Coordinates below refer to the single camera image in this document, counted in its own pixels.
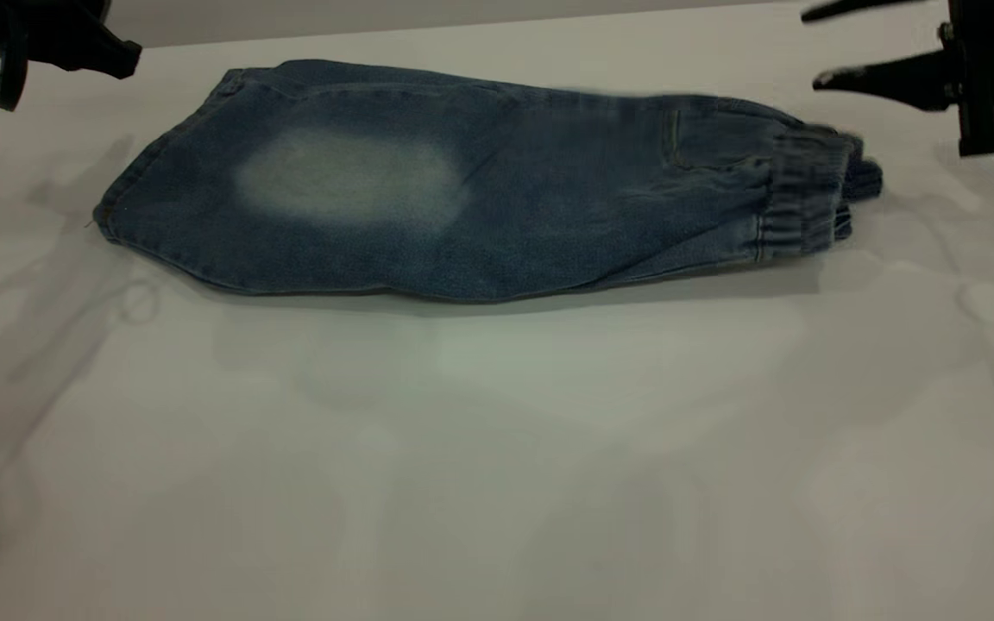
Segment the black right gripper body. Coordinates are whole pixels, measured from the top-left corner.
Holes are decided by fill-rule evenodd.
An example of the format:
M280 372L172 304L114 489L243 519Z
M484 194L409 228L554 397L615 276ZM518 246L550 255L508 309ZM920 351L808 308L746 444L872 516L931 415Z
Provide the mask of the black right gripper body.
M939 38L943 94L959 110L959 156L994 156L994 1L950 1Z

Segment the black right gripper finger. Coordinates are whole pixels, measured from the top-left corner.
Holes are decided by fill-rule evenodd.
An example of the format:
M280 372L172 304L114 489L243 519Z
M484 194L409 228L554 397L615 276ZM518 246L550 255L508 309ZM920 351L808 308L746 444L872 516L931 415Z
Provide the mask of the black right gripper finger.
M834 17L849 15L849 13L878 10L892 7L892 5L904 5L921 3L920 0L837 0L813 5L801 13L803 23L814 23L833 19Z
M872 66L833 68L818 74L812 88L876 96L922 111L944 111L961 101L954 56L943 48Z

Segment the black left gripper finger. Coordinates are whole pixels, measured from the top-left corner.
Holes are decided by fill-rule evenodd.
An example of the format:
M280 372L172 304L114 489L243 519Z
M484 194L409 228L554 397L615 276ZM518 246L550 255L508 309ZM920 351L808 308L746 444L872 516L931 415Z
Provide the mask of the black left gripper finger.
M104 25L110 1L28 1L32 27L90 27Z
M28 58L62 68L91 71L124 79L135 73L142 46L121 40L95 22L36 25L28 37Z

